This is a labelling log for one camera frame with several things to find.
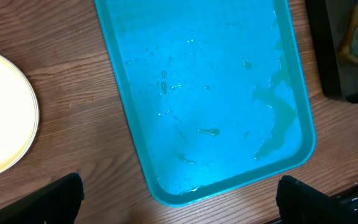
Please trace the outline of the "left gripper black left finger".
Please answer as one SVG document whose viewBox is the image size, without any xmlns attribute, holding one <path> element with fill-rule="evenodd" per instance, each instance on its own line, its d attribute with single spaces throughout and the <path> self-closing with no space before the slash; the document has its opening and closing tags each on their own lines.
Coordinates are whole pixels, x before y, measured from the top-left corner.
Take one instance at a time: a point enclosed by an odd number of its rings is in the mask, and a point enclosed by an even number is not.
<svg viewBox="0 0 358 224">
<path fill-rule="evenodd" d="M 84 200 L 79 174 L 68 174 L 0 209 L 0 224 L 73 224 Z"/>
</svg>

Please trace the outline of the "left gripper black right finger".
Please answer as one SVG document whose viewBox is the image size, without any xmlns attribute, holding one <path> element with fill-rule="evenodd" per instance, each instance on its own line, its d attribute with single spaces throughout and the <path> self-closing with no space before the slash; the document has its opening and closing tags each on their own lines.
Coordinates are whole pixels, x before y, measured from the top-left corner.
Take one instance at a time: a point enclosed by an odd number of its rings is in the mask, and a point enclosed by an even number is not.
<svg viewBox="0 0 358 224">
<path fill-rule="evenodd" d="M 289 175 L 278 182 L 276 203 L 284 224 L 358 223 L 358 214 Z"/>
</svg>

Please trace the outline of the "yellow-green plate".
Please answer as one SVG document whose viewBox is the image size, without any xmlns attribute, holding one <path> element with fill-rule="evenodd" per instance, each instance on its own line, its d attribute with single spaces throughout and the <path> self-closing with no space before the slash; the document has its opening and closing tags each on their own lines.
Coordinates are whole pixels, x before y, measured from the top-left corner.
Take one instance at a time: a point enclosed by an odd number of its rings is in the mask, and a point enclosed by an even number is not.
<svg viewBox="0 0 358 224">
<path fill-rule="evenodd" d="M 0 55 L 0 173 L 31 147 L 39 126 L 39 104 L 30 82 Z"/>
</svg>

